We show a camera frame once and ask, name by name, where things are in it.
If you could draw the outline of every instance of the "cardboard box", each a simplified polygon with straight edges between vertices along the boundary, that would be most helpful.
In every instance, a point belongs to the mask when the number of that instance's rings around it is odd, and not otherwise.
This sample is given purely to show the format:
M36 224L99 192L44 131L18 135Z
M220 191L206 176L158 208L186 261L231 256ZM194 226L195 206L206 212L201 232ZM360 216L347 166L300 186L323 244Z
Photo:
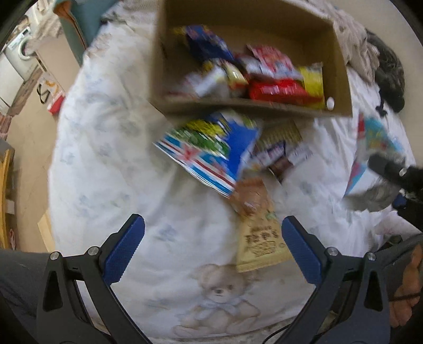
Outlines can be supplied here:
M169 86L200 67L188 49L177 42L174 27L205 24L242 52L246 44L268 44L287 54L295 66L323 62L324 94L333 97L333 111L302 106L216 98L167 99ZM166 115L204 113L232 107L261 117L352 116L346 67L332 22L281 0L163 0L159 11L151 70L150 102Z

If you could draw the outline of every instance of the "bolt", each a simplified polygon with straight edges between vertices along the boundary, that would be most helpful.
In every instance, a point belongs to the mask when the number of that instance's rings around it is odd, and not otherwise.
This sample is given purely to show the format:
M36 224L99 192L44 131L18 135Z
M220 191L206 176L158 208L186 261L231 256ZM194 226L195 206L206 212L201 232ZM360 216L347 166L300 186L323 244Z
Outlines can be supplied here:
M50 259L51 259L52 261L55 261L57 258L59 258L59 252L53 252L53 253L50 255Z
M376 260L376 255L373 252L367 252L366 253L366 257L370 261L375 261Z
M327 253L335 257L336 255L338 255L339 251L335 247L328 247Z
M99 250L100 249L97 246L90 247L88 249L88 254L89 255L96 255L97 253L99 253Z

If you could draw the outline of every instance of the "brown snack package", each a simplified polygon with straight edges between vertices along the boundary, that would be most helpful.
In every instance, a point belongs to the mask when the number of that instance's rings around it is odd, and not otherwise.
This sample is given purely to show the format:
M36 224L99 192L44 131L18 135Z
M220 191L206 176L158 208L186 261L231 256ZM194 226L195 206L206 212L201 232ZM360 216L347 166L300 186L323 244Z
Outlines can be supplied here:
M261 178L237 183L230 202L239 210L239 244L236 269L256 270L292 259L282 238L273 201Z

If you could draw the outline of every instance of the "bed sheet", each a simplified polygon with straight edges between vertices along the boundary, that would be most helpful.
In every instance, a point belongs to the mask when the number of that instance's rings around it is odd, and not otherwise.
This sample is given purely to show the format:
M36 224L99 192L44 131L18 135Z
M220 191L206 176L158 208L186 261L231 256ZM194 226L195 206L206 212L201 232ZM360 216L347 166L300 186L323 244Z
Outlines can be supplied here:
M146 234L112 288L146 335L163 342L258 330L238 337L257 342L268 331L261 329L297 315L313 286L293 260L237 273L234 211L153 146L171 125L147 100L156 13L155 2L139 3L119 2L109 12L63 103L49 170L56 247L65 256L84 253L138 213ZM355 212L342 203L358 114L378 117L380 102L377 86L366 85L352 69L348 75L353 117L297 120L313 156L282 184L267 173L263 178L280 220L295 215L323 245L363 256L387 233L416 229L390 208ZM401 121L386 110L385 127L405 147L407 163L414 163ZM216 301L217 293L224 302ZM82 295L96 318L86 290ZM227 339L202 342L207 340Z

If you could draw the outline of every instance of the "washing machine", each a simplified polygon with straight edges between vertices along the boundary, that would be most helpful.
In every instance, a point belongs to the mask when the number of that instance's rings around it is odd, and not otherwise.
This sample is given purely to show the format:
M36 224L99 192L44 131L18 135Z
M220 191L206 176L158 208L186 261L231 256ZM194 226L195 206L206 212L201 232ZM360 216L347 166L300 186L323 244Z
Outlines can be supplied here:
M24 81L29 79L31 73L38 65L38 61L34 56L26 56L23 52L25 44L30 38L31 28L27 26L7 45L4 50L4 54L7 59Z

